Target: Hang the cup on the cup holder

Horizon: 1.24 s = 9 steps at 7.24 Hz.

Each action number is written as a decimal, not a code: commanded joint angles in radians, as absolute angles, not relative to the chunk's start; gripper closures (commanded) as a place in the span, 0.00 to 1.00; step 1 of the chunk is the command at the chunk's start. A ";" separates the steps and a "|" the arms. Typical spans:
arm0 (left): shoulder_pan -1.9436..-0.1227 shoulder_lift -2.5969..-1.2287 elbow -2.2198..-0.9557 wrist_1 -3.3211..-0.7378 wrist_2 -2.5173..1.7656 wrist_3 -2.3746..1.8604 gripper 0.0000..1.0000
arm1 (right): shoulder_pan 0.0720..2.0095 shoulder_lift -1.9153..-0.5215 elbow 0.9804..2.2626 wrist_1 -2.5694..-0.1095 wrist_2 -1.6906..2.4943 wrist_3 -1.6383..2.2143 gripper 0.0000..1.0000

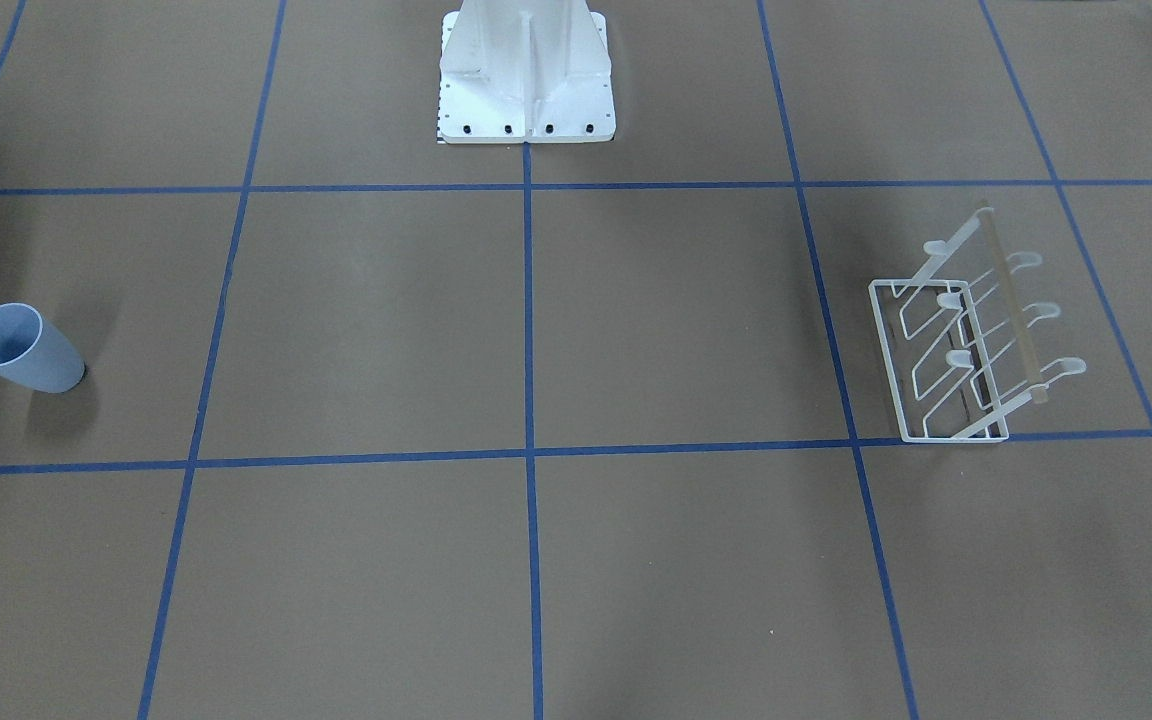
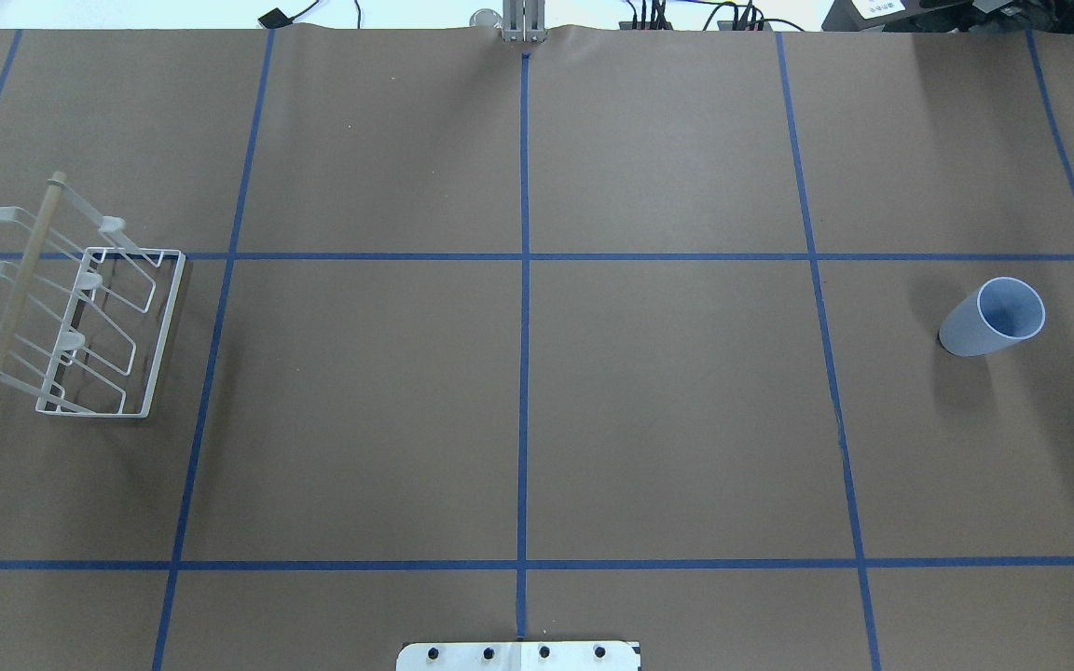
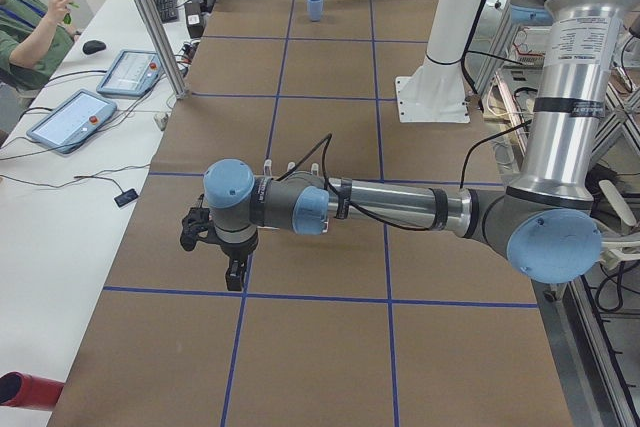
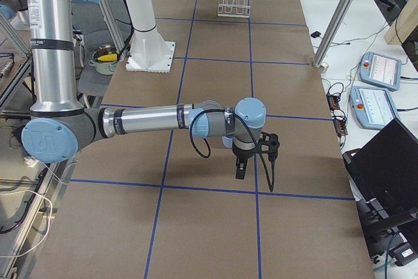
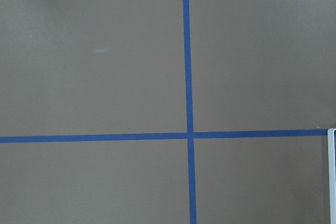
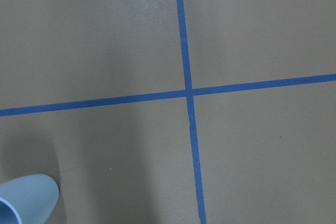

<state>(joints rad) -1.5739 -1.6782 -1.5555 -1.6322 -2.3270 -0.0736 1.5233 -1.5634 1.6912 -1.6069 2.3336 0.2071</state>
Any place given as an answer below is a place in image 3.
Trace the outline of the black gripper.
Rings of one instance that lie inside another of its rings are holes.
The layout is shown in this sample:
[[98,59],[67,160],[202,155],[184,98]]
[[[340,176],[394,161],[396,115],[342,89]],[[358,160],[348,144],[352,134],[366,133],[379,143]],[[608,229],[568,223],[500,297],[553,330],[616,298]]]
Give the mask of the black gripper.
[[182,219],[184,229],[180,235],[180,245],[185,251],[193,251],[198,242],[214,244],[215,237],[211,236],[210,229],[213,223],[210,220],[210,210],[203,206],[204,196],[200,195],[194,206],[189,209]]

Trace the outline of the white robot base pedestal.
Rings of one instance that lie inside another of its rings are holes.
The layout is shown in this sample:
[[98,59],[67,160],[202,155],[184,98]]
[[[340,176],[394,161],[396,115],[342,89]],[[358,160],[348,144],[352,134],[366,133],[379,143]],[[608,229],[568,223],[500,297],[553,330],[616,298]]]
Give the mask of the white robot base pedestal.
[[462,59],[481,1],[438,1],[422,65],[395,80],[402,123],[470,121]]

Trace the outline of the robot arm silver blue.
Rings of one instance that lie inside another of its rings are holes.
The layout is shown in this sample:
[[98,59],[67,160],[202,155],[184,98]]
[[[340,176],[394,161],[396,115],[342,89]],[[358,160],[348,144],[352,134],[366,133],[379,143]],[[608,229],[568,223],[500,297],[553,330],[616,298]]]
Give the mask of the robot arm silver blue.
[[447,193],[330,178],[299,167],[273,178],[224,159],[204,175],[204,192],[182,221],[181,246],[220,247],[229,260],[227,287],[240,291],[260,228],[319,235],[330,219],[354,214],[481,242],[541,283],[577,278],[602,251],[585,179],[621,24],[638,2],[511,1],[515,11],[548,12],[552,25],[523,165],[504,192],[465,187]]

